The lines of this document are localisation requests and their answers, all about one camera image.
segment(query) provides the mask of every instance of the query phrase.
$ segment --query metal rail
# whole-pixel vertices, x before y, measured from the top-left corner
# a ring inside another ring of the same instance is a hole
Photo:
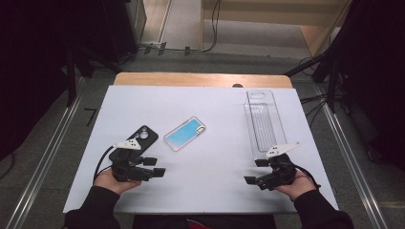
[[[77,110],[77,106],[80,103],[80,99],[82,96],[81,89],[84,88],[86,85],[86,81],[83,77],[80,77],[78,81],[78,94],[77,98],[71,105],[71,107],[66,108],[65,113],[63,114],[62,118],[59,121],[59,124],[56,127],[55,132],[53,133],[53,137],[51,138],[50,143],[48,144],[47,149],[45,150],[44,155],[42,156],[41,160],[38,163],[38,166],[35,169],[35,172],[32,175],[32,178],[29,184],[26,186],[24,192],[21,195],[20,200],[18,201],[17,206],[14,209],[14,212],[9,220],[7,225],[7,229],[18,229],[21,228],[27,214],[29,213],[33,202],[41,188],[41,185],[47,175],[53,159],[59,149],[59,145],[63,140],[66,131],[68,130],[71,121],[75,115]]]
[[[323,88],[319,85],[316,85],[316,90],[319,94],[324,94]],[[389,228],[387,222],[384,219],[384,216],[381,213],[381,210],[378,206],[377,201],[373,195],[372,189],[370,188],[367,180],[365,179],[363,172],[360,169],[360,166],[357,163],[357,160],[354,156],[352,148],[347,140],[343,129],[339,123],[339,120],[336,114],[333,114],[329,106],[324,106],[324,112],[327,116],[330,127],[333,131],[333,134],[337,140],[342,156],[346,161],[349,172],[352,175],[354,185],[357,188],[357,191],[361,197],[363,205],[369,215],[370,221],[373,225],[373,228],[384,229]]]

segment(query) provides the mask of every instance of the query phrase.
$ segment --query gray floor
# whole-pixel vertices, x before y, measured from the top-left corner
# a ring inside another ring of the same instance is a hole
[[[121,67],[126,72],[282,74],[296,67],[301,59],[309,55],[297,28],[276,25],[266,30],[271,33],[259,34],[253,37],[253,40],[252,36],[246,36],[243,32],[232,31],[232,25],[225,28],[222,24],[221,30],[226,32],[220,33],[219,43],[213,52],[193,52],[184,56],[182,52],[165,52],[163,55],[158,55],[157,52],[152,51],[148,54],[138,54]],[[232,36],[226,37],[224,34],[232,34]],[[204,42],[209,44],[209,39],[208,34]],[[171,40],[166,42],[168,45],[175,44]],[[87,110],[100,108],[106,90],[113,84],[114,79],[113,72],[108,69],[99,69],[93,78],[85,78],[81,81],[83,87],[80,90],[81,97],[75,115],[61,140],[39,192],[29,194],[35,198],[27,211],[28,214],[25,218],[23,217],[21,228],[60,228],[63,225],[62,209],[96,120],[93,119],[89,123],[93,112]],[[317,95],[316,85],[305,74],[299,73],[291,80],[300,97]],[[24,188],[29,184],[41,157],[47,152],[53,133],[60,119],[67,112],[66,101],[66,94],[60,96],[38,122],[24,144],[14,152],[14,167],[0,181],[0,228],[6,228],[23,195]],[[303,108],[309,111],[316,105],[317,102],[313,102],[306,104]],[[403,228],[405,173],[388,163],[370,162],[367,157],[367,148],[355,124],[339,106],[336,107],[342,129],[372,188],[385,220],[390,228]],[[373,228],[324,112],[319,113],[314,119],[311,130],[330,184],[335,191],[339,208],[352,216],[355,228]],[[0,174],[9,166],[10,161],[10,157],[0,161]],[[130,228],[132,216],[117,215],[117,217],[122,228]],[[301,225],[298,216],[294,214],[276,216],[276,221],[279,228],[300,228]]]

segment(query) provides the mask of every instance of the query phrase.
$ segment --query phone case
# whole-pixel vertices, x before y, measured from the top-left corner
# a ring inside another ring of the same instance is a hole
[[[195,116],[186,120],[179,127],[164,136],[164,141],[173,151],[178,151],[188,142],[196,138],[205,131],[205,125]]]

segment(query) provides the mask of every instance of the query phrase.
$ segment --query sleeve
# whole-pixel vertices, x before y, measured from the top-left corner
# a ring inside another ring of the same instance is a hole
[[[294,201],[304,229],[354,228],[351,217],[336,211],[317,190],[304,193]]]
[[[65,215],[65,227],[69,229],[120,228],[114,218],[114,207],[119,200],[119,195],[102,187],[93,186],[83,205]]]

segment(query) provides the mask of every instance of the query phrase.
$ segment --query wooden panel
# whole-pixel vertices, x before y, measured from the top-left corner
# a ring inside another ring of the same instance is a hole
[[[299,25],[312,56],[342,24],[352,0],[222,0],[220,20]],[[216,1],[202,0],[204,19]]]
[[[216,1],[204,1],[204,18],[211,19]],[[222,0],[220,20],[323,26],[336,19],[348,0]]]
[[[223,73],[119,73],[114,85],[292,88],[285,75]]]
[[[326,47],[333,30],[343,24],[351,2],[348,1],[346,5],[339,6],[342,8],[336,9],[335,14],[326,16],[324,20],[320,21],[321,26],[300,27],[312,56],[318,55]]]
[[[142,43],[160,43],[172,0],[143,0],[146,25]]]

